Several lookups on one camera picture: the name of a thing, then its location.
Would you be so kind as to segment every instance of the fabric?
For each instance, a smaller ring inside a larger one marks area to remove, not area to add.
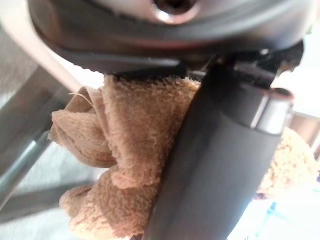
[[[61,197],[74,234],[108,240],[143,233],[162,169],[199,86],[188,78],[106,76],[104,87],[83,88],[66,109],[52,114],[54,141],[85,164],[110,168],[92,187],[80,186]],[[310,148],[287,128],[256,198],[276,197],[317,173]]]

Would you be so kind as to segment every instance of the silver metal bar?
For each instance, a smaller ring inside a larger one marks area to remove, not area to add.
[[[46,131],[38,140],[32,141],[9,170],[0,177],[0,210],[4,207],[14,189],[36,163],[49,143],[48,132]]]
[[[13,196],[0,211],[0,224],[56,208],[59,206],[61,195],[66,191],[77,186],[90,184],[93,182],[71,183]]]

